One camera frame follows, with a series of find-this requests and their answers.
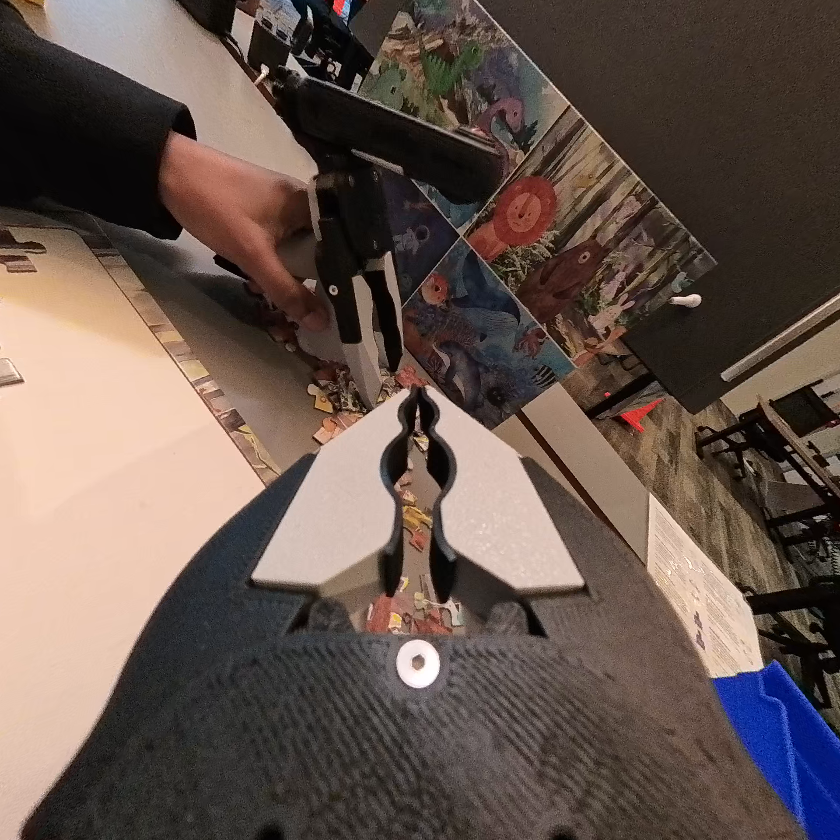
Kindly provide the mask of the lion jigsaw puzzle board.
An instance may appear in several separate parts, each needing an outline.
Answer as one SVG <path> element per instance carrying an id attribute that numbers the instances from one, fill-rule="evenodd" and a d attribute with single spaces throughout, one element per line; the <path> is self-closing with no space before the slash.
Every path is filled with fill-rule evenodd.
<path id="1" fill-rule="evenodd" d="M 2 838 L 75 757 L 182 568 L 313 446 L 304 395 L 240 414 L 75 214 L 2 209 Z"/>

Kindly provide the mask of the blue plastic bin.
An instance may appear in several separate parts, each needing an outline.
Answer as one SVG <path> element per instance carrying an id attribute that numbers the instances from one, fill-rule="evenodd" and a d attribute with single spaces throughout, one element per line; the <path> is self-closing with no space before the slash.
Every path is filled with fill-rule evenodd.
<path id="1" fill-rule="evenodd" d="M 838 737 L 793 679 L 772 662 L 712 683 L 742 745 L 807 837 L 838 839 Z"/>

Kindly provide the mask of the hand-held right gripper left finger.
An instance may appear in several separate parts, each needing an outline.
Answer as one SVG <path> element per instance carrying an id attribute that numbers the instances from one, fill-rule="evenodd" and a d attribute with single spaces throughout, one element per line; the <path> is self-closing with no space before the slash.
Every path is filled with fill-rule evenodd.
<path id="1" fill-rule="evenodd" d="M 403 574 L 403 502 L 397 481 L 419 389 L 402 390 L 314 456 L 251 580 L 284 592 L 393 595 Z"/>

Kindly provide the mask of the colourful animal puzzle box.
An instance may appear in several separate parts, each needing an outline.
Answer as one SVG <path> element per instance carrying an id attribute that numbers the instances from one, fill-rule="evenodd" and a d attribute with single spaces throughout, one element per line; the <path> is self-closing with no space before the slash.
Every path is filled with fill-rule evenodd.
<path id="1" fill-rule="evenodd" d="M 400 2 L 359 92 L 502 154 L 476 202 L 383 174 L 407 351 L 488 429 L 716 264 L 478 2 Z"/>

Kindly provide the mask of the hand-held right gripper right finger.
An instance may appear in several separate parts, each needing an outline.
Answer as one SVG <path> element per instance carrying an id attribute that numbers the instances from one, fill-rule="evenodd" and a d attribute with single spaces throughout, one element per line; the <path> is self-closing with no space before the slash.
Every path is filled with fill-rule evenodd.
<path id="1" fill-rule="evenodd" d="M 426 387 L 418 417 L 439 488 L 429 543 L 436 594 L 506 602 L 582 591 L 585 580 L 516 450 Z"/>

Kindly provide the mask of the black partition panel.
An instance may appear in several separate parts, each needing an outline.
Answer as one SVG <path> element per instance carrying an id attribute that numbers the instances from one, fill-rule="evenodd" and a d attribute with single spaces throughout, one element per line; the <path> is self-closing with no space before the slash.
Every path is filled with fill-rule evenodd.
<path id="1" fill-rule="evenodd" d="M 839 3 L 484 5 L 716 260 L 625 340 L 698 413 L 838 294 Z"/>

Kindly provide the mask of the red plastic stand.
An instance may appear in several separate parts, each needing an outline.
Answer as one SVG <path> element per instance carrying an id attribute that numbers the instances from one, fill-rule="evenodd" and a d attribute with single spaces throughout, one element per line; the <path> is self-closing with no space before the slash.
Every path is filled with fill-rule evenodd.
<path id="1" fill-rule="evenodd" d="M 650 414 L 660 403 L 664 401 L 663 397 L 659 397 L 643 406 L 635 407 L 619 414 L 619 419 L 630 428 L 639 433 L 644 432 L 643 420 Z"/>

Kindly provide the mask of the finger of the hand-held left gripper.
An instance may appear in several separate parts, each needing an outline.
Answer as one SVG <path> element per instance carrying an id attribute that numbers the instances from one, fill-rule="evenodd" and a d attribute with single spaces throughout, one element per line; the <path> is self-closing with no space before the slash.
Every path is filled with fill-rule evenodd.
<path id="1" fill-rule="evenodd" d="M 398 372 L 404 356 L 403 315 L 392 251 L 367 262 L 366 283 L 371 292 L 372 328 L 381 366 Z"/>
<path id="2" fill-rule="evenodd" d="M 361 274 L 350 279 L 347 310 L 349 337 L 343 340 L 345 356 L 363 403 L 375 407 L 382 391 L 382 373 L 374 331 L 374 300 Z"/>

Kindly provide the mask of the pile of puzzle pieces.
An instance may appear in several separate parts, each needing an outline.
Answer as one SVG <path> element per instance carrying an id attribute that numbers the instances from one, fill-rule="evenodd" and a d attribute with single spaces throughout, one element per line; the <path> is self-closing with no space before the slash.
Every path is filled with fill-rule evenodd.
<path id="1" fill-rule="evenodd" d="M 330 410 L 321 415 L 316 430 L 318 439 L 328 443 L 361 420 L 362 414 L 356 411 L 361 403 L 344 369 L 325 362 L 318 362 L 315 367 L 317 374 L 309 386 L 307 400 L 313 400 L 315 407 Z M 252 545 L 262 552 L 273 538 L 279 519 L 287 512 L 312 464 L 312 455 L 299 458 L 272 482 L 272 490 L 266 491 L 268 501 L 259 501 L 256 514 L 245 515 L 243 523 L 237 524 L 236 538 L 243 533 L 248 536 L 247 553 Z M 413 437 L 408 444 L 407 468 L 395 483 L 395 492 L 406 551 L 395 595 L 387 598 L 381 585 L 374 582 L 332 598 L 340 600 L 342 608 L 351 614 L 348 625 L 362 632 L 465 637 L 467 620 L 461 608 L 453 602 L 447 608 L 441 607 L 428 572 L 432 506 L 437 486 L 427 474 L 424 454 L 415 446 Z"/>

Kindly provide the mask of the white paper sheet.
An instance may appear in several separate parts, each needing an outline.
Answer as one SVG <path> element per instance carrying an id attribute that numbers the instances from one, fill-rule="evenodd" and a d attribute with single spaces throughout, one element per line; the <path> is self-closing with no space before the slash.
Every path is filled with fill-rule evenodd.
<path id="1" fill-rule="evenodd" d="M 648 496 L 647 572 L 679 616 L 709 677 L 763 668 L 759 634 L 743 594 L 653 495 Z"/>

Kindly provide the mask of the person's left hand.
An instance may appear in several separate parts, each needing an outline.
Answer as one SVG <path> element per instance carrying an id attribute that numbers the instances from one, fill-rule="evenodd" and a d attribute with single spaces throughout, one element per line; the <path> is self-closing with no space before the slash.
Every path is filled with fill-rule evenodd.
<path id="1" fill-rule="evenodd" d="M 281 261 L 280 245 L 312 231 L 307 187 L 171 131 L 159 169 L 162 204 L 191 236 L 245 273 L 285 316 L 320 332 L 323 304 Z"/>

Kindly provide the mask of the silver metal bar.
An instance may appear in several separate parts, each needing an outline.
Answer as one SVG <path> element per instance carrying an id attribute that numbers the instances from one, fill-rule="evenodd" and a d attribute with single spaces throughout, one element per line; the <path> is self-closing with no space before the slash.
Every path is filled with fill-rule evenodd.
<path id="1" fill-rule="evenodd" d="M 835 295 L 778 335 L 742 357 L 738 362 L 723 370 L 719 374 L 720 379 L 723 382 L 733 382 L 756 368 L 762 369 L 769 363 L 771 356 L 782 351 L 789 344 L 797 346 L 800 340 L 806 340 L 809 334 L 823 329 L 838 313 L 839 295 Z"/>

